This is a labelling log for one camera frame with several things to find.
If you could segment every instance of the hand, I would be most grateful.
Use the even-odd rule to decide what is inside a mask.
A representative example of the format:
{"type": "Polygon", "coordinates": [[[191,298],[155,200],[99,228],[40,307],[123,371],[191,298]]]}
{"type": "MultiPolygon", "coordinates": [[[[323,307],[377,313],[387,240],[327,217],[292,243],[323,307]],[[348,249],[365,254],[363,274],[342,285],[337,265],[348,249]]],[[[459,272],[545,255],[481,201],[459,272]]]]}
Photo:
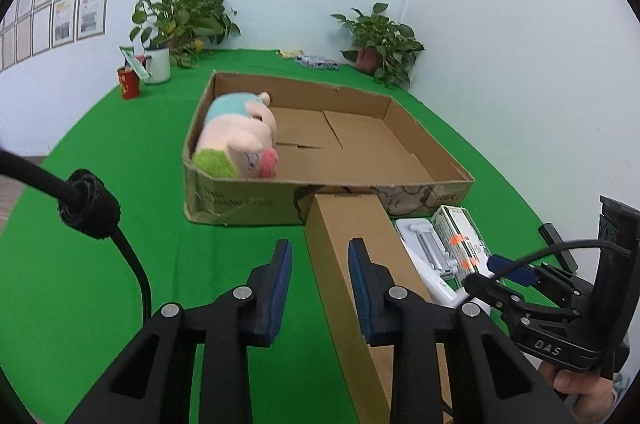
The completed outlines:
{"type": "Polygon", "coordinates": [[[572,413],[578,424],[596,424],[604,419],[613,408],[612,381],[600,377],[600,372],[576,374],[542,362],[538,373],[560,393],[579,394],[572,413]]]}

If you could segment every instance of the blue gripper pad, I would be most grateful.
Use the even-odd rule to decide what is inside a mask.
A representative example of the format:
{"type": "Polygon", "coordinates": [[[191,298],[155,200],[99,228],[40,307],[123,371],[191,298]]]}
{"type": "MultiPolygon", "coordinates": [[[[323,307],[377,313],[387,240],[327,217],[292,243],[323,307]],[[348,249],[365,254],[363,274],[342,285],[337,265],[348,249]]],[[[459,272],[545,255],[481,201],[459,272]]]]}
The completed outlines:
{"type": "Polygon", "coordinates": [[[351,240],[349,242],[349,276],[351,277],[351,288],[353,290],[353,298],[356,302],[356,312],[358,313],[358,322],[360,324],[360,333],[364,336],[367,343],[371,342],[373,333],[373,322],[371,319],[371,299],[367,291],[367,283],[364,278],[362,269],[361,256],[358,253],[358,245],[361,241],[351,240]]]}
{"type": "Polygon", "coordinates": [[[283,245],[282,259],[276,273],[273,290],[269,299],[269,320],[267,322],[266,339],[269,344],[273,344],[276,336],[280,333],[284,304],[289,291],[289,280],[291,279],[291,268],[293,266],[293,251],[289,240],[279,240],[279,245],[283,245]]]}
{"type": "MultiPolygon", "coordinates": [[[[505,267],[513,263],[513,260],[500,256],[499,254],[492,254],[486,263],[487,268],[494,274],[500,274],[500,271],[505,267]]],[[[538,283],[538,277],[533,269],[528,267],[520,267],[510,274],[507,274],[508,280],[522,285],[523,287],[531,287],[538,283]]]]}

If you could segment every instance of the green yarn hair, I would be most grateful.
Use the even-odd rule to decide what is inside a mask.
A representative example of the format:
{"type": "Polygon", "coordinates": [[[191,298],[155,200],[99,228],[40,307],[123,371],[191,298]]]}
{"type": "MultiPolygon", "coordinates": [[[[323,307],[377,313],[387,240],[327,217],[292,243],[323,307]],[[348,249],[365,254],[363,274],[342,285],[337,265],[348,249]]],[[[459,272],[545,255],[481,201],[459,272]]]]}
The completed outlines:
{"type": "Polygon", "coordinates": [[[217,179],[237,179],[238,170],[226,156],[217,149],[203,149],[195,153],[191,159],[196,168],[217,179]]]}

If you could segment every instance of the blue shirt on plush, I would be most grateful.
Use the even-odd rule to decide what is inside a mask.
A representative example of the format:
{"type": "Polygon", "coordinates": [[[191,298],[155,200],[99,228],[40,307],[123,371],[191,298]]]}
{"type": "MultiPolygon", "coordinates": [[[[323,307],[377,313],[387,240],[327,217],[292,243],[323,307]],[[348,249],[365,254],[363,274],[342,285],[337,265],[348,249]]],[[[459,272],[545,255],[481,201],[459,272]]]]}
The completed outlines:
{"type": "Polygon", "coordinates": [[[246,110],[246,104],[250,100],[264,104],[260,97],[255,94],[250,94],[249,92],[235,92],[217,97],[211,103],[204,123],[207,124],[211,119],[220,117],[220,115],[238,114],[244,115],[245,117],[251,117],[249,112],[246,110]]]}

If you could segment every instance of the pink plush pig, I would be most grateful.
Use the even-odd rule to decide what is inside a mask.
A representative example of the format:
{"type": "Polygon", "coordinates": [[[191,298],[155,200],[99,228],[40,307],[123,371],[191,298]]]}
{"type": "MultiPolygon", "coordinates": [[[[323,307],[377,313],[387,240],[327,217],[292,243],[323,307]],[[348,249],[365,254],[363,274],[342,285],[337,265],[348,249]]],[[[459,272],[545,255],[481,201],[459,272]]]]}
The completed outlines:
{"type": "Polygon", "coordinates": [[[192,157],[194,165],[215,178],[273,178],[278,154],[270,101],[267,93],[216,98],[192,157]]]}

